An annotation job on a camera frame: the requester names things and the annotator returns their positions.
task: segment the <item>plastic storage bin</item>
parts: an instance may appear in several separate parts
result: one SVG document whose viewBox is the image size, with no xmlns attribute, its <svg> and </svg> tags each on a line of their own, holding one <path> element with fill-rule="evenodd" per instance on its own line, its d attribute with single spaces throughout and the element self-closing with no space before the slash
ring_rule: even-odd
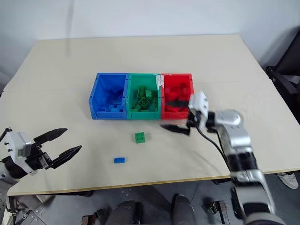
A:
<svg viewBox="0 0 300 225">
<path fill-rule="evenodd" d="M 191 74 L 162 74 L 164 86 L 162 87 L 162 119 L 181 120 L 188 118 L 187 106 L 172 106 L 168 102 L 189 101 L 194 93 Z"/>
<path fill-rule="evenodd" d="M 94 120 L 126 120 L 125 97 L 129 74 L 98 73 L 90 94 Z"/>
<path fill-rule="evenodd" d="M 161 119 L 161 88 L 157 86 L 156 76 L 129 74 L 126 94 L 128 120 Z"/>
</svg>

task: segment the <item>red bin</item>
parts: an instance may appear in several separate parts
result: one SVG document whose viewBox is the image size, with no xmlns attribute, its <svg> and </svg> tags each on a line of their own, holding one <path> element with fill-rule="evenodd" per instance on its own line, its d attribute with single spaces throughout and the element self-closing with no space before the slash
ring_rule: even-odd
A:
<svg viewBox="0 0 300 225">
<path fill-rule="evenodd" d="M 162 119 L 182 120 L 188 118 L 188 106 L 174 105 L 174 102 L 188 102 L 194 93 L 191 74 L 161 74 L 164 76 L 164 86 L 161 89 Z"/>
</svg>

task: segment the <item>beige table surface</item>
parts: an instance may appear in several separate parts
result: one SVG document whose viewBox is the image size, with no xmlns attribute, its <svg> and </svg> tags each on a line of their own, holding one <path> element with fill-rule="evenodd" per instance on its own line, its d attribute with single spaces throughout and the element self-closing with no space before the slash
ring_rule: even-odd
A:
<svg viewBox="0 0 300 225">
<path fill-rule="evenodd" d="M 88 99 L 97 72 L 192 73 L 194 89 L 205 92 L 211 110 L 243 114 L 263 172 L 300 168 L 300 126 L 239 35 L 42 40 L 0 97 L 0 129 L 10 126 L 33 138 L 68 128 L 43 145 L 51 158 L 83 147 L 61 167 L 24 177 L 10 195 L 229 175 L 218 151 L 195 130 L 187 137 L 162 129 L 161 121 L 92 120 Z M 135 144 L 134 133 L 142 131 L 146 143 Z M 0 157 L 7 155 L 2 144 Z M 114 164 L 114 157 L 127 162 Z"/>
</svg>

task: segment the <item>silver arm segment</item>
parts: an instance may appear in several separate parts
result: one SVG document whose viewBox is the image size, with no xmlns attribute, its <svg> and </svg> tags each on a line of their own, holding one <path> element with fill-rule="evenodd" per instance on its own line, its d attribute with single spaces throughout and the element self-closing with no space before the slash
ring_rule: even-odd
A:
<svg viewBox="0 0 300 225">
<path fill-rule="evenodd" d="M 221 146 L 227 159 L 236 158 L 238 155 L 253 155 L 253 148 L 250 137 L 244 127 L 243 119 L 236 110 L 216 111 L 215 113 L 215 129 L 220 137 Z M 256 162 L 253 169 L 243 168 L 240 170 L 237 166 L 232 166 L 231 179 L 233 181 L 235 192 L 237 194 L 242 217 L 246 220 L 247 215 L 244 205 L 249 203 L 261 203 L 268 206 L 270 213 L 275 214 L 274 202 L 268 188 L 265 177 L 257 168 Z"/>
</svg>

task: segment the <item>chair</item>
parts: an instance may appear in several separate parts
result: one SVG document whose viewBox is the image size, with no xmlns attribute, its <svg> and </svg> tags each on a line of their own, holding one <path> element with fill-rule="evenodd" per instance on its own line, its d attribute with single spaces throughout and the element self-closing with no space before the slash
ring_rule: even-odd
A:
<svg viewBox="0 0 300 225">
<path fill-rule="evenodd" d="M 277 65 L 266 67 L 266 73 L 300 124 L 300 82 L 293 83 L 286 78 L 286 75 L 300 78 L 300 31 Z"/>
</svg>

